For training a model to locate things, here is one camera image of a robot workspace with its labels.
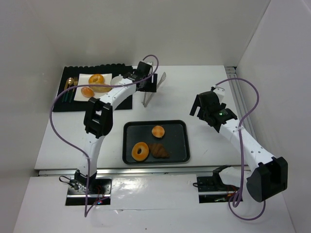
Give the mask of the yellow striped croissant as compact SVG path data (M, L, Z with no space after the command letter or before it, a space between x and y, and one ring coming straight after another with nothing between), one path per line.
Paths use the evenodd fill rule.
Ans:
M90 88L96 93L106 93L112 89L112 87L105 85L105 83L91 83Z

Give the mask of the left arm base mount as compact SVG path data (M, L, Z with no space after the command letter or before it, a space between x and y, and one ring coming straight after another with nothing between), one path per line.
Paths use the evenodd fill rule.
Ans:
M59 181L68 185L66 206L83 206L85 204L86 188L74 179L60 176ZM111 203L111 178L98 178L89 188L87 205L110 205Z

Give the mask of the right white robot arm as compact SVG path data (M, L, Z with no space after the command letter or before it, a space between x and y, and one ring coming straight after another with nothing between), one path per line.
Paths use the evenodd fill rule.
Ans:
M243 153L242 161L250 172L244 174L231 166L221 166L213 171L216 184L240 187L246 182L246 189L257 202L284 191L288 186L288 163L283 157L276 158L264 149L242 126L232 110L222 103L223 88L213 87L210 91L196 95L190 115L196 115L226 138Z

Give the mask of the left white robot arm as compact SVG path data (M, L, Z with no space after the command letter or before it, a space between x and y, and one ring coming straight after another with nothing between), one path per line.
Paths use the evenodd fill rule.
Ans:
M90 98L84 117L84 126L87 133L86 143L82 149L84 159L80 162L74 180L85 188L86 193L92 192L96 174L97 161L104 138L110 133L113 126L114 110L136 91L148 91L152 83L153 67L141 61L131 73L126 73L109 92L100 98Z

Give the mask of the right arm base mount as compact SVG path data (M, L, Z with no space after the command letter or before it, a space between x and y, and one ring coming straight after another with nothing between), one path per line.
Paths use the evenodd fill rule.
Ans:
M233 181L225 184L222 175L233 175ZM224 165L214 169L209 175L199 175L192 186L198 191L199 203L225 203L234 197L240 188L241 168Z

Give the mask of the metal tongs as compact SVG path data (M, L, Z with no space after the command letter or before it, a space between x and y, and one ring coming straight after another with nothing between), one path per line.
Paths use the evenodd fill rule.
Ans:
M166 72L163 72L161 78L159 79L159 81L157 80L157 74L155 74L153 76L153 83L152 83L152 91L149 92L145 92L143 99L142 99L142 105L144 108L146 108L148 106L148 104L150 103L151 99L153 98L153 96L155 95L155 93L157 92L157 90L159 89L159 87L163 84L163 82L165 81L167 77Z

